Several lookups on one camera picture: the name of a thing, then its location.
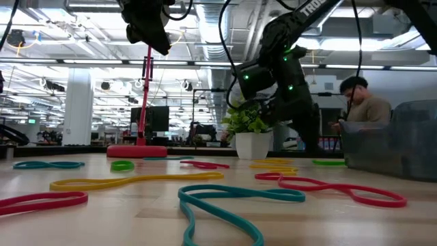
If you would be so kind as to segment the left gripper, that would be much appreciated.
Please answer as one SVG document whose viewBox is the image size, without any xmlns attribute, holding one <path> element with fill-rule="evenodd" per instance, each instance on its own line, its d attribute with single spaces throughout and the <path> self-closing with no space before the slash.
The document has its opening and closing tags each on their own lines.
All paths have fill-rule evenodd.
<svg viewBox="0 0 437 246">
<path fill-rule="evenodd" d="M 143 42 L 161 55 L 171 48 L 161 19 L 163 0 L 117 0 L 131 44 Z"/>
</svg>

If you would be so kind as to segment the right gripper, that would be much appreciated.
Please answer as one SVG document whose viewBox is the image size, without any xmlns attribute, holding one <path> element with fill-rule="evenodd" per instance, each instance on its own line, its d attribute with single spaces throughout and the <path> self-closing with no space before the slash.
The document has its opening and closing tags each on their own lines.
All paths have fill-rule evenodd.
<svg viewBox="0 0 437 246">
<path fill-rule="evenodd" d="M 278 88 L 270 108 L 274 119 L 292 120 L 293 129 L 305 143 L 306 152 L 319 152 L 320 119 L 310 116 L 314 104 L 300 64 L 300 58 L 307 51 L 295 46 L 273 60 L 270 68 Z"/>
</svg>

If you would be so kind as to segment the red rubber band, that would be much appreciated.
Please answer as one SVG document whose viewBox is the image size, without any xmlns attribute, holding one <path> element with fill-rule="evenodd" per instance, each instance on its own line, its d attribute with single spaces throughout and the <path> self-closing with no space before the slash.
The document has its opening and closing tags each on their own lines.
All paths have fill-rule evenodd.
<svg viewBox="0 0 437 246">
<path fill-rule="evenodd" d="M 199 169 L 218 169 L 218 168 L 229 169 L 230 168 L 229 165 L 202 162 L 202 161 L 181 161 L 181 163 L 191 164 L 193 167 L 196 167 Z"/>
<path fill-rule="evenodd" d="M 370 206 L 383 208 L 403 208 L 407 206 L 408 200 L 399 194 L 377 189 L 373 187 L 360 186 L 355 184 L 327 183 L 312 178 L 284 176 L 282 173 L 262 173 L 256 174 L 257 180 L 274 180 L 278 186 L 284 189 L 293 189 L 298 191 L 324 191 L 327 189 L 336 190 L 348 195 L 355 202 Z M 355 194 L 354 191 L 365 191 L 390 198 L 390 200 L 379 200 L 374 198 L 363 197 Z"/>
<path fill-rule="evenodd" d="M 52 210 L 88 202 L 88 194 L 80 191 L 34 193 L 0 200 L 0 216 Z"/>
</svg>

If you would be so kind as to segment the large teal rubber band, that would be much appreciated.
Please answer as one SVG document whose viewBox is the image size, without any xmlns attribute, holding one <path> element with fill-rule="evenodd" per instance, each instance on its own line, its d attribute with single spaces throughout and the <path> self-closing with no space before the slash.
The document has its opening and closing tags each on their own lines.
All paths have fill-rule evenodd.
<svg viewBox="0 0 437 246">
<path fill-rule="evenodd" d="M 198 246 L 193 241 L 196 221 L 195 214 L 189 207 L 190 205 L 240 228 L 252 238 L 252 246 L 264 246 L 264 235 L 250 221 L 205 201 L 210 198 L 247 197 L 260 197 L 286 202 L 304 202 L 306 200 L 306 196 L 303 192 L 290 189 L 255 190 L 218 184 L 197 184 L 182 187 L 178 190 L 179 206 L 180 210 L 188 219 L 188 226 L 183 234 L 182 246 Z"/>
</svg>

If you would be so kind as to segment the small green rubber band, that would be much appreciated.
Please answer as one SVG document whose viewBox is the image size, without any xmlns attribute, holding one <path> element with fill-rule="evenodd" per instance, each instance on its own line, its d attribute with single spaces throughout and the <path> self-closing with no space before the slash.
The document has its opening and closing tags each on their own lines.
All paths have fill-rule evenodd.
<svg viewBox="0 0 437 246">
<path fill-rule="evenodd" d="M 128 172 L 135 168 L 132 161 L 113 161 L 111 163 L 112 172 Z"/>
</svg>

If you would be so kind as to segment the long yellow rubber band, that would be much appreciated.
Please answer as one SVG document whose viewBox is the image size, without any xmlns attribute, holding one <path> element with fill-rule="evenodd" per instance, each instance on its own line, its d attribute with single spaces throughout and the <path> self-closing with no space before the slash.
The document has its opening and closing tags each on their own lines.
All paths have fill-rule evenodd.
<svg viewBox="0 0 437 246">
<path fill-rule="evenodd" d="M 109 179 L 67 179 L 58 180 L 50 183 L 51 191 L 94 191 L 101 189 L 110 189 L 128 185 L 134 182 L 149 180 L 218 180 L 223 179 L 224 174 L 220 172 L 204 172 L 198 174 L 160 174 L 132 176 L 127 178 L 109 178 Z"/>
</svg>

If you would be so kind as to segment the grey translucent plastic bin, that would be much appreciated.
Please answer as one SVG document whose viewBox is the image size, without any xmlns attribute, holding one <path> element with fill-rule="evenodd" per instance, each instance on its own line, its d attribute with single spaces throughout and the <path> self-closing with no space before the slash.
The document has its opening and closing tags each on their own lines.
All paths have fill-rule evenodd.
<svg viewBox="0 0 437 246">
<path fill-rule="evenodd" d="M 387 124 L 342 122 L 346 166 L 437 182 L 437 99 L 403 102 Z"/>
</svg>

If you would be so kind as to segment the green plant in white pot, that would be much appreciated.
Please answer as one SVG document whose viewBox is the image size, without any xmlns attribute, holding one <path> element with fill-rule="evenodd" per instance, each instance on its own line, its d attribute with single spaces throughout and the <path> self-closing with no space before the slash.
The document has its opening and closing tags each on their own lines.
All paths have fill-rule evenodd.
<svg viewBox="0 0 437 246">
<path fill-rule="evenodd" d="M 227 110 L 222 119 L 225 139 L 240 159 L 265 159 L 272 139 L 271 126 L 259 114 L 259 106 L 251 105 Z"/>
</svg>

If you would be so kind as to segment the person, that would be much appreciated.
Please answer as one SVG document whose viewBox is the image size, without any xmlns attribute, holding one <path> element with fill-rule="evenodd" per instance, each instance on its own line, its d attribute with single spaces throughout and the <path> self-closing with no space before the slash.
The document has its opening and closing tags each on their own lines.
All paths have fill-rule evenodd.
<svg viewBox="0 0 437 246">
<path fill-rule="evenodd" d="M 349 122 L 378 122 L 388 124 L 391 119 L 391 104 L 374 96 L 368 90 L 368 82 L 363 77 L 349 77 L 339 86 L 340 93 L 350 103 L 346 113 Z"/>
</svg>

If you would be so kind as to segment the black monitor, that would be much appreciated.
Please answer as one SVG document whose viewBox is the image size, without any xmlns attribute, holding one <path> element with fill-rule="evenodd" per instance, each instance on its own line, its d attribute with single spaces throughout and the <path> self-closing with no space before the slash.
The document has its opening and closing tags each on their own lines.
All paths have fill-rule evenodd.
<svg viewBox="0 0 437 246">
<path fill-rule="evenodd" d="M 139 123 L 142 108 L 135 107 L 130 110 L 130 121 Z M 145 108 L 145 130 L 152 132 L 165 132 L 169 130 L 169 107 L 155 106 Z"/>
</svg>

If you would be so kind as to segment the white building column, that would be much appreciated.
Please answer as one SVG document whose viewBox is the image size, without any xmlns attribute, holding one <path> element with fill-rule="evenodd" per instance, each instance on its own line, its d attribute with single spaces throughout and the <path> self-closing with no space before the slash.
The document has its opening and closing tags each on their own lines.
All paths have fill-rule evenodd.
<svg viewBox="0 0 437 246">
<path fill-rule="evenodd" d="M 70 68 L 68 72 L 62 145 L 88 146 L 95 81 L 89 68 Z"/>
</svg>

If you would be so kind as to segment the red desk lamp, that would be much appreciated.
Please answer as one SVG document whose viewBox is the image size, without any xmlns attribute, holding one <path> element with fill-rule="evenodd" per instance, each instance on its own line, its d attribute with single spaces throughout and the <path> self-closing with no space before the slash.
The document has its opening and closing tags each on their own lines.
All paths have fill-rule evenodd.
<svg viewBox="0 0 437 246">
<path fill-rule="evenodd" d="M 137 140 L 134 146 L 132 145 L 111 145 L 107 148 L 107 157 L 109 158 L 125 158 L 125 159 L 143 159 L 143 158 L 163 158 L 167 157 L 167 149 L 163 146 L 147 146 L 145 138 L 146 125 L 146 107 L 147 95 L 149 92 L 150 73 L 152 71 L 152 48 L 147 48 L 147 55 L 143 60 L 144 92 L 143 104 L 139 126 L 137 129 Z"/>
</svg>

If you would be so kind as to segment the black aluminium table frame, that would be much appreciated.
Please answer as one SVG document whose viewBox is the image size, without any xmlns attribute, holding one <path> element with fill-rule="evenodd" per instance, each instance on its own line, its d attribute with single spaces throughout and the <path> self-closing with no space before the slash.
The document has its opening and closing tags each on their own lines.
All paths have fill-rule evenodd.
<svg viewBox="0 0 437 246">
<path fill-rule="evenodd" d="M 8 148 L 13 149 L 12 157 L 30 157 L 30 156 L 51 156 L 65 154 L 93 154 L 105 153 L 106 147 L 98 146 L 36 146 L 36 147 L 16 147 L 0 146 L 0 159 L 7 157 Z M 168 155 L 179 156 L 237 156 L 235 150 L 229 148 L 170 148 L 167 150 Z M 278 158 L 307 158 L 307 159 L 343 159 L 342 152 L 320 152 L 308 154 L 302 151 L 269 151 L 267 157 Z"/>
</svg>

